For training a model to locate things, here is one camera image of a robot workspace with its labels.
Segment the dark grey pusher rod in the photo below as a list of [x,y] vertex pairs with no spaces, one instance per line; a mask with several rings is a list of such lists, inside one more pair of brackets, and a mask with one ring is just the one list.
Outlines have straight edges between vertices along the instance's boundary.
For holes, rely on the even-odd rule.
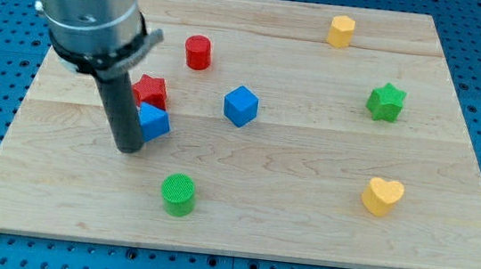
[[139,151],[144,139],[129,74],[110,79],[96,77],[95,84],[117,148],[124,153]]

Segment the black clamp mount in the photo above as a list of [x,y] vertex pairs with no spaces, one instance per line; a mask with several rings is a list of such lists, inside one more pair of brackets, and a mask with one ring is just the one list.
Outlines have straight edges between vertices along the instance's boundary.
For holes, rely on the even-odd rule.
[[50,30],[49,37],[62,65],[72,73],[92,75],[98,79],[111,80],[127,73],[149,53],[155,45],[164,40],[162,29],[155,29],[150,34],[146,28],[145,18],[141,16],[141,32],[115,51],[106,53],[79,53],[71,51],[60,44]]

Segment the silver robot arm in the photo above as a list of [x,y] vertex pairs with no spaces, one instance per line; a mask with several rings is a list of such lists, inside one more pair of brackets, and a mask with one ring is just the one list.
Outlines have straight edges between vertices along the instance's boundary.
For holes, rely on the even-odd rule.
[[61,62],[94,77],[114,142],[134,153],[144,139],[129,70],[164,39],[149,31],[138,0],[36,0]]

